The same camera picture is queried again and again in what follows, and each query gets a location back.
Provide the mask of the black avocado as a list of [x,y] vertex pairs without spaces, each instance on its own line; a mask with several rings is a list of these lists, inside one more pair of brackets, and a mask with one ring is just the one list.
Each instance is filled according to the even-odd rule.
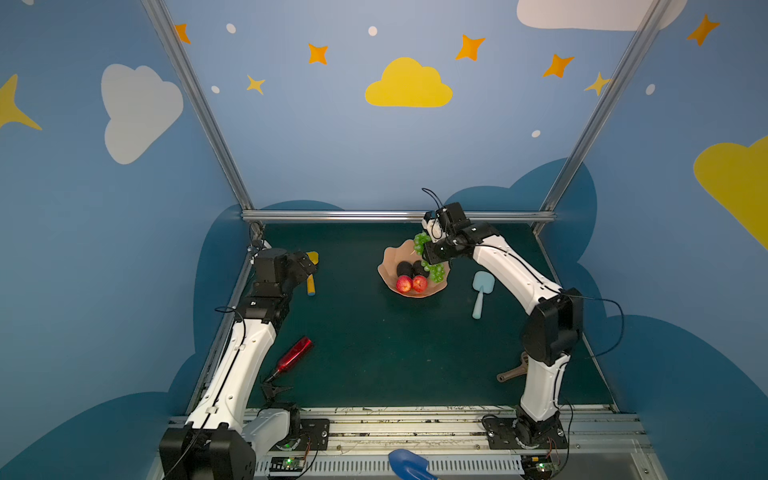
[[430,276],[430,272],[426,269],[420,260],[414,261],[412,268],[415,276],[422,276],[424,278],[428,278]]
[[396,267],[396,275],[398,278],[403,276],[412,278],[414,276],[412,263],[408,261],[399,262]]

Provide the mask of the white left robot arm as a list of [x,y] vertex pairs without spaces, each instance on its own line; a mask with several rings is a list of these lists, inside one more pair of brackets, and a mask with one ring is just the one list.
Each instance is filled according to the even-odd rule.
[[253,259],[255,278],[249,294],[233,308],[234,323],[212,381],[179,428],[171,427],[159,444],[165,479],[252,479],[259,460],[273,448],[308,449],[300,414],[279,404],[272,384],[266,407],[246,421],[248,400],[261,365],[289,313],[293,291],[317,270],[302,251],[260,250]]

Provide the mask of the red apple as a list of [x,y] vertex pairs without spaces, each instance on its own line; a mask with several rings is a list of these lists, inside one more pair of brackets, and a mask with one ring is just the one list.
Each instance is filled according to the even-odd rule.
[[408,275],[401,275],[395,283],[396,291],[401,294],[409,293],[413,288],[413,280]]
[[414,275],[412,278],[412,287],[411,289],[418,293],[424,293],[429,287],[429,282],[426,277],[423,275]]

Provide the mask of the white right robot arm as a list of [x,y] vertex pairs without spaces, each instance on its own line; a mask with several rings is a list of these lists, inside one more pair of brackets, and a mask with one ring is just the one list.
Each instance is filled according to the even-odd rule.
[[486,222],[468,219],[457,202],[424,214],[429,240],[423,257],[430,264],[459,257],[473,259],[518,300],[528,320],[521,342],[529,363],[520,417],[537,425],[556,417],[559,392],[571,354],[583,331],[583,299],[538,272]]

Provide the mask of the green grape bunch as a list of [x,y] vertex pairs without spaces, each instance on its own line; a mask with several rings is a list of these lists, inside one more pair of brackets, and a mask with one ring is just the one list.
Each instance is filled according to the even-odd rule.
[[427,278],[435,284],[441,283],[445,280],[445,264],[430,264],[424,257],[424,246],[429,242],[431,238],[426,233],[419,233],[413,239],[413,249],[416,254],[419,255],[419,259],[426,269],[430,272],[430,276]]

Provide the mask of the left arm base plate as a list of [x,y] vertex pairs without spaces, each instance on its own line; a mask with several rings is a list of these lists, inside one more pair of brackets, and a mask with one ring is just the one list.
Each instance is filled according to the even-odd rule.
[[302,419],[300,427],[272,447],[272,451],[319,450],[328,448],[330,421],[328,419]]

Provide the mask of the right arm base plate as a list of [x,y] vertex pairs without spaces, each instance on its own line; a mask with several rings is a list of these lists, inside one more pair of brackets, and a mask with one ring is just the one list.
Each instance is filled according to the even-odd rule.
[[558,414],[541,422],[535,422],[526,415],[520,418],[485,415],[480,423],[491,450],[548,450],[569,447],[565,427]]

